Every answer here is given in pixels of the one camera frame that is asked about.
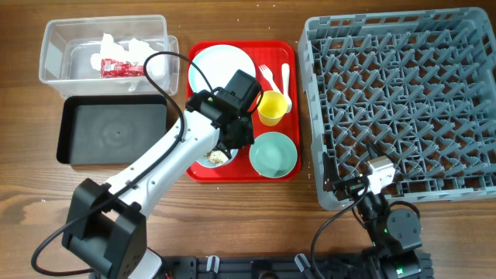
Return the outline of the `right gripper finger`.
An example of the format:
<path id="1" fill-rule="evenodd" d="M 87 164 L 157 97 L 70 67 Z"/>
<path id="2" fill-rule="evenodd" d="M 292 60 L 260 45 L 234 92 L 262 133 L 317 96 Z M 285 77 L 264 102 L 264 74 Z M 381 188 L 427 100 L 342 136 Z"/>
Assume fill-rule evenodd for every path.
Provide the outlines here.
<path id="1" fill-rule="evenodd" d="M 367 152 L 369 155 L 369 158 L 367 159 L 367 161 L 374 159 L 374 158 L 381 157 L 381 156 L 388 157 L 393 162 L 395 170 L 396 170 L 393 181 L 402 181 L 403 180 L 403 174 L 400 172 L 400 167 L 398 166 L 398 162 L 392 157 L 392 155 L 387 154 L 380 147 L 380 145 L 377 143 L 367 142 L 366 148 L 367 148 Z"/>
<path id="2" fill-rule="evenodd" d="M 338 175 L 336 162 L 332 159 L 327 152 L 322 154 L 323 161 L 323 190 L 324 191 L 337 191 L 338 184 L 341 178 Z"/>

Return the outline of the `yellow plastic cup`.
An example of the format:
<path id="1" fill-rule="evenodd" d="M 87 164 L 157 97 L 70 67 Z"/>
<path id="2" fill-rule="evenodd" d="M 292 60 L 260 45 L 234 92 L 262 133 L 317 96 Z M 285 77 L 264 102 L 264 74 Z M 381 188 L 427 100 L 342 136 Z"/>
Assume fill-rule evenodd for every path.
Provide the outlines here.
<path id="1" fill-rule="evenodd" d="M 278 91 L 265 91 L 257 101 L 258 116 L 265 126 L 277 125 L 286 114 L 286 98 Z"/>

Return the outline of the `white plastic fork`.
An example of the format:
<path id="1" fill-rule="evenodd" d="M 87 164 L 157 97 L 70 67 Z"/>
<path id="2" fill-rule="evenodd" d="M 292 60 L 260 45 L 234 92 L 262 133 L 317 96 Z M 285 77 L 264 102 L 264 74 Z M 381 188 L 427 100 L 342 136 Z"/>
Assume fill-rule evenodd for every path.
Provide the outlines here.
<path id="1" fill-rule="evenodd" d="M 271 69 L 267 65 L 261 64 L 259 66 L 259 70 L 260 70 L 260 73 L 265 78 L 265 80 L 270 84 L 272 90 L 281 93 L 281 90 L 279 89 L 279 87 L 276 85 L 276 83 L 274 81 L 274 76 L 273 76 Z"/>

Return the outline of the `light blue plate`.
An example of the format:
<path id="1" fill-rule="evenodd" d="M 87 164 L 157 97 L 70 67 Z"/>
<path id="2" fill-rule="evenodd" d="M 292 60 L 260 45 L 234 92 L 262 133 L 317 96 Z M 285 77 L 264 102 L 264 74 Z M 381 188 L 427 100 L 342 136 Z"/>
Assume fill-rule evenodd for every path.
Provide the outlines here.
<path id="1" fill-rule="evenodd" d="M 256 77 L 255 64 L 250 56 L 238 47 L 220 44 L 201 50 L 194 58 L 212 88 L 224 88 L 238 71 Z"/>

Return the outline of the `white plastic spoon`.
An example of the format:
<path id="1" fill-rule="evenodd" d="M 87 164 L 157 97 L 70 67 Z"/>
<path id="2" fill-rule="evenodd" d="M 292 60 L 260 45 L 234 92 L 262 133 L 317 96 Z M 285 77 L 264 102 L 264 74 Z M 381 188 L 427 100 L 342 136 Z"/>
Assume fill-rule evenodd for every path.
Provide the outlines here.
<path id="1" fill-rule="evenodd" d="M 287 104 L 287 109 L 286 113 L 290 113 L 292 109 L 292 100 L 291 97 L 289 96 L 289 81 L 290 81 L 290 65 L 289 64 L 282 64 L 281 65 L 281 74 L 282 74 L 282 81 L 283 81 L 283 95 L 286 100 Z"/>

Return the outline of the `rice and food scraps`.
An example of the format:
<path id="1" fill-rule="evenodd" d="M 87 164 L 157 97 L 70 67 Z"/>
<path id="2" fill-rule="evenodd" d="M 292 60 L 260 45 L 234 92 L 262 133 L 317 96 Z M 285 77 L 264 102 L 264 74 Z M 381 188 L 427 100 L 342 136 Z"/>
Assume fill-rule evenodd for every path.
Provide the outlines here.
<path id="1" fill-rule="evenodd" d="M 215 166 L 222 165 L 229 158 L 220 150 L 213 150 L 205 155 L 205 158 L 208 162 L 214 164 Z"/>

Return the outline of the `mint green bowl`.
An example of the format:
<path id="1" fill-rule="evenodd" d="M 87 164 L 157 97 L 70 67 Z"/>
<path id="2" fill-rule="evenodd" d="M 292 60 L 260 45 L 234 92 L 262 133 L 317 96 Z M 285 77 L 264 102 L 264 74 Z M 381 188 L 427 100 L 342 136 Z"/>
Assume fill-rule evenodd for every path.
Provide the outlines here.
<path id="1" fill-rule="evenodd" d="M 253 169 L 263 177 L 281 178 L 289 174 L 298 162 L 294 142 L 283 133 L 259 135 L 250 147 L 249 160 Z"/>

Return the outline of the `light blue bowl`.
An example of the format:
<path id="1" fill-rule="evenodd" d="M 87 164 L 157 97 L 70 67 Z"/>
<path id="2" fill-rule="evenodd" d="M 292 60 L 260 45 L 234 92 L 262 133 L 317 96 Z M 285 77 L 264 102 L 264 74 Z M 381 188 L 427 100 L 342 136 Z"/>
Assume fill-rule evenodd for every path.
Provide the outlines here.
<path id="1" fill-rule="evenodd" d="M 216 168 L 229 164 L 234 160 L 238 150 L 212 150 L 197 160 L 202 167 Z"/>

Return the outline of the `white napkin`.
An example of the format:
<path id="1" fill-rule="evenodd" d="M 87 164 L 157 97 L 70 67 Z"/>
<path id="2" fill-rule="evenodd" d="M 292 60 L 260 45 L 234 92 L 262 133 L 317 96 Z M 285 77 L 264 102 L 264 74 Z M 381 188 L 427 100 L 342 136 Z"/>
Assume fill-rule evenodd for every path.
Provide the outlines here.
<path id="1" fill-rule="evenodd" d="M 105 58 L 128 62 L 133 65 L 143 65 L 144 62 L 152 54 L 158 53 L 148 43 L 132 38 L 129 41 L 127 48 L 116 43 L 111 34 L 105 33 L 100 43 L 100 51 L 93 53 L 90 58 L 91 67 L 99 72 L 101 70 L 101 62 Z"/>

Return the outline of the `red snack wrapper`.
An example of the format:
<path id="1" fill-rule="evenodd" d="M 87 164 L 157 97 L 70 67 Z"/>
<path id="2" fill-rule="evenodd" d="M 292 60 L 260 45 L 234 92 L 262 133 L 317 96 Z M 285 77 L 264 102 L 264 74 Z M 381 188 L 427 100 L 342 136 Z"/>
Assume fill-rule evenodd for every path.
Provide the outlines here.
<path id="1" fill-rule="evenodd" d="M 143 65 L 133 65 L 128 62 L 105 58 L 101 62 L 101 78 L 127 78 L 143 76 Z"/>

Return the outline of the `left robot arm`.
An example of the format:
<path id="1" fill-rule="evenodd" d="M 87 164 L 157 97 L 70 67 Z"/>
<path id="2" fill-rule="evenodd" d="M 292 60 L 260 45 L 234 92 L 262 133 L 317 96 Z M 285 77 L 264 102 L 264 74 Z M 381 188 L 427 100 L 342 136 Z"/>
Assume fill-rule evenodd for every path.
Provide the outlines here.
<path id="1" fill-rule="evenodd" d="M 163 260 L 147 246 L 146 221 L 158 201 L 197 160 L 214 149 L 254 141 L 251 107 L 262 92 L 237 71 L 224 88 L 194 93 L 176 126 L 104 184 L 91 179 L 73 193 L 63 246 L 103 278 L 158 278 Z"/>

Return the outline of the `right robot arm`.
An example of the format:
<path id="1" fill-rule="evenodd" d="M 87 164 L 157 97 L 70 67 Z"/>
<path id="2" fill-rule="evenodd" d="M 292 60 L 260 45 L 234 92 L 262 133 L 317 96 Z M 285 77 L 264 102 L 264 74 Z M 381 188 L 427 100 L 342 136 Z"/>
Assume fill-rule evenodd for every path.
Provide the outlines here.
<path id="1" fill-rule="evenodd" d="M 373 246 L 362 252 L 364 269 L 372 278 L 407 278 L 419 275 L 422 265 L 415 252 L 422 245 L 420 212 L 406 201 L 388 202 L 382 189 L 392 184 L 396 173 L 394 161 L 374 144 L 366 144 L 368 171 L 344 180 L 327 153 L 322 155 L 323 190 L 331 191 L 341 201 L 353 203 L 321 225 L 311 244 L 311 262 L 315 262 L 315 244 L 322 231 L 345 213 L 351 211 L 367 231 Z"/>

